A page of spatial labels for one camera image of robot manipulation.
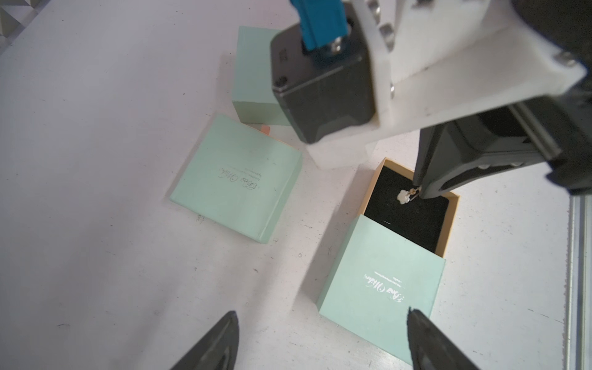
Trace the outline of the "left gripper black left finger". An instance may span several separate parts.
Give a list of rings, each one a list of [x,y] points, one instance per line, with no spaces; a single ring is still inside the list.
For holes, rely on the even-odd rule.
[[[232,370],[237,361],[239,338],[237,313],[229,311],[171,370]]]

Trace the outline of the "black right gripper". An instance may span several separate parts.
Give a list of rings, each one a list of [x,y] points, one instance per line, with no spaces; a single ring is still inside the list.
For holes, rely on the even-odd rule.
[[[543,162],[547,180],[569,194],[591,193],[591,3],[513,1],[516,14],[556,46],[559,67],[584,67],[584,76],[562,92],[489,110],[420,131],[413,185],[422,199],[469,182]]]

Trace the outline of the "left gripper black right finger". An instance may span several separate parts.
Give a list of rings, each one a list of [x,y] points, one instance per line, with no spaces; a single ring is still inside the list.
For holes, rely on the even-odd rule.
[[[414,370],[478,370],[479,368],[419,309],[407,315]]]

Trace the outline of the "pearl flower drop earring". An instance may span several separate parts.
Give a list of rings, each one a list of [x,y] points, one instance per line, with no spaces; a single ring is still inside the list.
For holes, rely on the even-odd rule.
[[[419,197],[420,192],[420,187],[412,188],[408,191],[401,190],[397,195],[396,199],[401,205],[408,204],[409,202]]]

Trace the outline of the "mint green drawer jewelry box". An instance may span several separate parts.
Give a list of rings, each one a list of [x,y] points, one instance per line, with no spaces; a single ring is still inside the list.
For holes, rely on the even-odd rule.
[[[302,170],[302,153],[226,116],[215,118],[172,202],[266,244]]]

